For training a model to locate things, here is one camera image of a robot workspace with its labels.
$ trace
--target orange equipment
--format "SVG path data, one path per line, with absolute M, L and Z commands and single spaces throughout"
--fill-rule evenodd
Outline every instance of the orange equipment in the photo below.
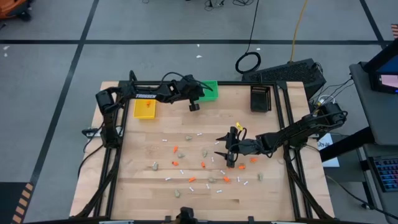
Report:
M 0 0 L 0 20 L 19 17 L 23 21 L 32 19 L 27 9 L 32 0 Z

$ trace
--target table leg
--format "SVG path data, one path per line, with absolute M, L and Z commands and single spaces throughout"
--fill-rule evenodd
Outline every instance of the table leg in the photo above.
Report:
M 333 143 L 320 151 L 322 162 L 335 158 L 346 152 L 350 152 L 366 143 L 374 143 L 374 137 L 370 127 L 364 128 L 343 140 Z

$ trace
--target yellow bin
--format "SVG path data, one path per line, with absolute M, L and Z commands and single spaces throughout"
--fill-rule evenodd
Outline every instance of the yellow bin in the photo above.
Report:
M 154 119 L 156 100 L 134 100 L 134 115 L 138 119 Z

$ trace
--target cable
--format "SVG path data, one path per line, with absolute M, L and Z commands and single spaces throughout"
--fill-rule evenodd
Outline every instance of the cable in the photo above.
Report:
M 81 170 L 81 168 L 83 167 L 83 164 L 86 162 L 86 160 L 87 160 L 88 158 L 90 158 L 92 155 L 94 155 L 96 152 L 98 152 L 102 147 L 103 147 L 103 145 L 101 145 L 100 147 L 98 147 L 97 149 L 95 149 L 92 153 L 90 153 L 87 157 L 85 157 L 85 159 L 83 159 L 83 161 L 80 163 L 79 170 L 78 170 L 78 172 L 77 172 L 77 177 L 78 177 L 78 178 L 79 178 L 79 175 L 80 175 L 80 170 Z
M 93 140 L 93 138 L 95 137 L 95 135 L 98 133 L 98 131 L 100 131 L 100 129 L 102 128 L 102 125 L 104 125 L 104 122 L 101 123 L 101 125 L 99 126 L 99 128 L 95 131 L 95 133 L 92 135 L 92 137 L 90 137 L 90 139 L 88 140 L 88 142 L 85 144 L 85 146 L 83 147 L 83 153 L 86 152 L 86 147 L 89 145 L 89 143 Z
M 254 19 L 253 19 L 253 25 L 251 27 L 251 33 L 250 33 L 248 49 L 246 50 L 246 52 L 235 63 L 235 70 L 237 72 L 239 72 L 240 74 L 242 74 L 242 75 L 246 74 L 246 73 L 249 73 L 249 72 L 255 72 L 257 69 L 259 69 L 260 64 L 261 64 L 261 56 L 260 56 L 259 53 L 257 53 L 257 52 L 248 52 L 249 49 L 250 49 L 250 45 L 251 45 L 251 39 L 253 37 L 254 25 L 256 24 L 256 17 L 257 17 L 257 10 L 258 10 L 258 7 L 259 7 L 259 2 L 260 2 L 260 0 L 257 0 L 256 10 L 255 10 Z M 257 64 L 254 67 L 252 67 L 251 69 L 249 69 L 249 70 L 242 71 L 242 70 L 239 69 L 239 63 L 241 63 L 242 59 L 244 59 L 248 55 L 256 56 L 257 57 Z
M 253 2 L 254 0 L 234 0 L 232 1 L 232 4 L 235 6 L 250 6 Z
M 298 18 L 297 24 L 296 24 L 296 29 L 294 30 L 294 36 L 293 36 L 293 43 L 292 43 L 292 55 L 290 56 L 290 62 L 293 62 L 293 56 L 294 56 L 294 43 L 296 42 L 296 35 L 297 35 L 297 30 L 299 29 L 299 25 L 301 22 L 301 19 L 303 17 L 303 13 L 305 10 L 305 7 L 307 6 L 308 0 L 305 0 L 303 8 L 300 12 L 300 17 Z
M 348 87 L 350 87 L 350 86 L 352 86 L 352 85 L 354 85 L 354 83 L 352 83 L 352 84 L 350 84 L 350 85 L 344 87 L 342 90 L 340 90 L 340 92 L 338 92 L 338 93 L 335 95 L 335 98 L 336 98 L 342 91 L 344 91 L 345 89 L 347 89 Z
M 326 175 L 326 177 L 327 177 L 328 179 L 330 179 L 331 181 L 333 181 L 335 184 L 339 185 L 339 186 L 340 186 L 347 194 L 349 194 L 351 197 L 353 197 L 353 198 L 355 198 L 356 200 L 358 200 L 358 201 L 364 203 L 364 204 L 367 205 L 370 209 L 376 210 L 376 211 L 378 211 L 378 212 L 380 212 L 380 213 L 383 213 L 383 214 L 385 214 L 385 215 L 387 215 L 387 216 L 389 216 L 389 217 L 391 217 L 391 218 L 393 218 L 393 219 L 398 220 L 398 217 L 397 217 L 397 216 L 395 216 L 395 215 L 393 215 L 393 214 L 391 214 L 391 213 L 385 212 L 385 211 L 383 211 L 383 210 L 377 208 L 376 206 L 367 203 L 366 201 L 364 201 L 364 200 L 360 199 L 359 197 L 355 196 L 354 194 L 352 194 L 352 193 L 351 193 L 349 190 L 347 190 L 343 185 L 341 185 L 339 182 L 335 181 L 335 180 L 334 180 L 333 178 L 331 178 L 330 176 Z

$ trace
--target wooden table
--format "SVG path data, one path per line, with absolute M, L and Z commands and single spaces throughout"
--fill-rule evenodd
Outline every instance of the wooden table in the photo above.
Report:
M 117 85 L 117 82 L 103 82 L 101 89 Z M 180 207 L 185 206 L 192 207 L 199 220 L 245 221 L 248 216 L 253 216 L 256 221 L 294 220 L 282 148 L 271 159 L 264 155 L 255 156 L 258 158 L 255 164 L 249 161 L 253 156 L 239 156 L 237 164 L 245 163 L 246 170 L 227 169 L 226 161 L 213 153 L 226 152 L 224 142 L 215 145 L 215 139 L 224 136 L 237 121 L 248 129 L 247 138 L 280 129 L 273 90 L 272 111 L 252 113 L 249 89 L 250 86 L 219 86 L 218 99 L 200 103 L 200 111 L 196 112 L 189 112 L 188 101 L 172 105 L 157 103 L 156 119 L 153 120 L 133 118 L 134 100 L 131 100 L 111 218 L 163 220 L 167 215 L 175 218 Z M 291 82 L 288 83 L 288 90 L 294 120 L 297 121 L 309 113 L 304 88 L 302 83 Z M 287 125 L 282 91 L 279 95 Z M 101 122 L 102 117 L 97 108 L 92 126 L 98 127 Z M 186 135 L 193 139 L 186 141 Z M 101 144 L 100 138 L 94 138 L 85 156 Z M 317 146 L 313 140 L 309 140 L 308 144 Z M 183 159 L 178 159 L 173 153 L 174 146 L 178 146 L 178 151 L 186 155 Z M 208 151 L 206 158 L 202 157 L 204 150 Z M 77 214 L 98 188 L 104 152 L 102 149 L 83 166 L 70 215 Z M 333 216 L 319 153 L 306 147 L 301 150 L 301 155 L 309 191 L 324 210 Z M 159 164 L 158 171 L 152 170 L 155 161 Z M 180 165 L 173 166 L 172 161 L 179 161 Z M 226 172 L 231 183 L 224 182 L 220 170 Z M 259 172 L 264 174 L 262 182 L 257 181 Z M 197 180 L 188 183 L 191 177 Z M 215 184 L 209 184 L 210 190 L 206 187 L 209 177 L 217 179 Z M 175 189 L 180 191 L 180 198 L 175 198 Z M 302 194 L 298 188 L 297 193 L 301 216 L 304 217 Z M 103 197 L 107 198 L 108 193 L 104 193 Z M 105 203 L 106 200 L 103 200 L 102 215 Z

